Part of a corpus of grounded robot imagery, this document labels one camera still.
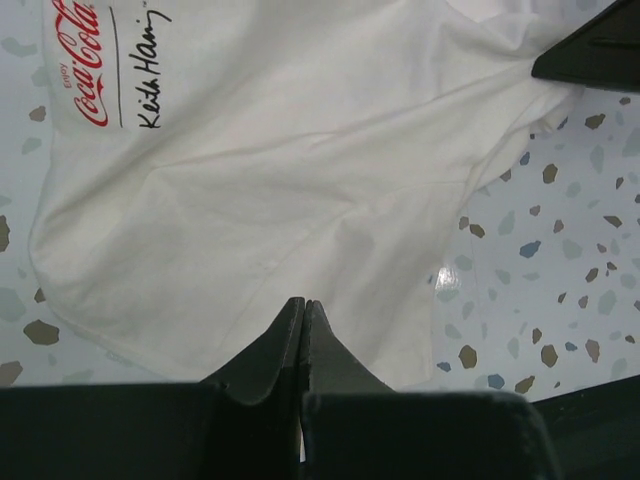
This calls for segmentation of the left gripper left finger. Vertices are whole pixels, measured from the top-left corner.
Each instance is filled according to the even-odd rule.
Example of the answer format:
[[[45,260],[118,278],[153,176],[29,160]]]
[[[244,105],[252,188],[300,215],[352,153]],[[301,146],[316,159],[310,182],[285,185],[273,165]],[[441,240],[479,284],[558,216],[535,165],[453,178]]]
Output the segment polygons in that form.
[[[195,383],[5,387],[5,479],[295,479],[305,302]]]

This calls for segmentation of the white t shirt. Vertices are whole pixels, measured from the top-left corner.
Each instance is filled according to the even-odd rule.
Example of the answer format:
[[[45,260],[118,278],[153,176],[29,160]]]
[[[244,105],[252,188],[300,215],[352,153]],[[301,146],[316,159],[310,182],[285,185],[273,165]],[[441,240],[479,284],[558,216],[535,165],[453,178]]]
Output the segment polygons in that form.
[[[580,90],[534,79],[557,1],[45,1],[51,163],[29,238],[53,313],[197,380],[319,300],[392,387],[432,370],[470,195]]]

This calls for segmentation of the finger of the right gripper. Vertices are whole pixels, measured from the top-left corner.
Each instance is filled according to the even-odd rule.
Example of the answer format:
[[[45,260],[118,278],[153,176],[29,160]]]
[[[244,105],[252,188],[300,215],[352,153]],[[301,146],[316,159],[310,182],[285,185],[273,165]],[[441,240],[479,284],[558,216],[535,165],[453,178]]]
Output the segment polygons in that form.
[[[615,1],[540,55],[540,80],[617,92],[639,91],[639,0]]]

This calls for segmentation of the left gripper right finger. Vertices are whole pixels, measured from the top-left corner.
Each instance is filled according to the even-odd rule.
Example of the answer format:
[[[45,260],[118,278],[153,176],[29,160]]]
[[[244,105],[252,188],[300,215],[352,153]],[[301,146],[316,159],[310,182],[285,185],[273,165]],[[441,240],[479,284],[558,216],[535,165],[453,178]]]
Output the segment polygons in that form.
[[[301,423],[308,479],[635,479],[639,380],[546,400],[390,389],[307,304]]]

